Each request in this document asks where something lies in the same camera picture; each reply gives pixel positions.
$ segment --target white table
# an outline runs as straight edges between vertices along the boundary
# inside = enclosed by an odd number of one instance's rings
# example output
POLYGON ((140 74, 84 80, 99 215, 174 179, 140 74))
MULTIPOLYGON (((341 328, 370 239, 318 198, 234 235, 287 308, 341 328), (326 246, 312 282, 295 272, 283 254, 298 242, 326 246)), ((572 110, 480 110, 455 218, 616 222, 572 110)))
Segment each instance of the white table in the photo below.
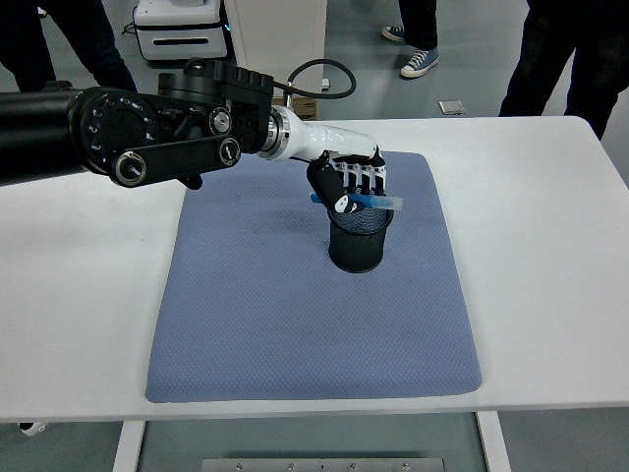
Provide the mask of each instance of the white table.
POLYGON ((426 157, 484 376, 477 391, 149 403, 184 187, 127 190, 81 174, 0 188, 0 422, 629 405, 629 191, 584 121, 328 124, 426 157))

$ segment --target blue mat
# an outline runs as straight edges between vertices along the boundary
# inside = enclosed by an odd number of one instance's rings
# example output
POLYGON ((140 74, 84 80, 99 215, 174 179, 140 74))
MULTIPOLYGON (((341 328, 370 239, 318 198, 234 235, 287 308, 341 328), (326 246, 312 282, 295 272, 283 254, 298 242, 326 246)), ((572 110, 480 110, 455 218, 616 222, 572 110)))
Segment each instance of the blue mat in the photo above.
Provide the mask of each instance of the blue mat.
POLYGON ((244 155, 186 195, 153 340, 151 402, 394 398, 475 390, 481 371, 428 164, 387 152, 404 198, 384 257, 329 259, 303 162, 244 155))

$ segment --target pen holder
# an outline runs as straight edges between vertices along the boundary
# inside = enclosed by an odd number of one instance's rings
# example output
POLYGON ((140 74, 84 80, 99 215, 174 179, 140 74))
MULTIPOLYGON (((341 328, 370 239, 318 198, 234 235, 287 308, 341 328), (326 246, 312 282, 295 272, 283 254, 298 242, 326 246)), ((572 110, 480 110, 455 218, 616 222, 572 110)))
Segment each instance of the pen holder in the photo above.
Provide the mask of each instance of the pen holder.
POLYGON ((328 254, 334 264, 353 273, 369 272, 382 261, 386 228, 393 210, 365 208, 357 213, 327 213, 330 219, 328 254))

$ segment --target black pants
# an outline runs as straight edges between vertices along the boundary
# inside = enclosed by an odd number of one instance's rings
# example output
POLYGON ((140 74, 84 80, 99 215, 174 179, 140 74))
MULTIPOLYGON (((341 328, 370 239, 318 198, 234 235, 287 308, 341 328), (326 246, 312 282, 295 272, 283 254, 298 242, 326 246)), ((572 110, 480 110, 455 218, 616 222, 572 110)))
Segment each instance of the black pants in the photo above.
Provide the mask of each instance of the black pants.
POLYGON ((424 51, 435 49, 436 0, 398 0, 398 2, 406 43, 424 51))
POLYGON ((21 91, 39 90, 56 80, 37 6, 53 19, 101 86, 136 90, 100 0, 2 0, 0 62, 21 91))
POLYGON ((520 61, 500 116, 536 116, 574 52, 566 115, 602 137, 618 94, 629 87, 628 0, 531 0, 520 61))

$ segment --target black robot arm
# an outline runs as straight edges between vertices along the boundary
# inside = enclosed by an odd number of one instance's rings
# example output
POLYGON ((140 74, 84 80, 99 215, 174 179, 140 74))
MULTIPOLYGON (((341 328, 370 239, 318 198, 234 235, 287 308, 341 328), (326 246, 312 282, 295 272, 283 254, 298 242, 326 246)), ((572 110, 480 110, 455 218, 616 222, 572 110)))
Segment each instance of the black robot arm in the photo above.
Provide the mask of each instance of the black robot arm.
POLYGON ((0 185, 91 171, 124 187, 234 166, 267 134, 273 79, 220 61, 160 74, 158 95, 57 85, 0 94, 0 185))

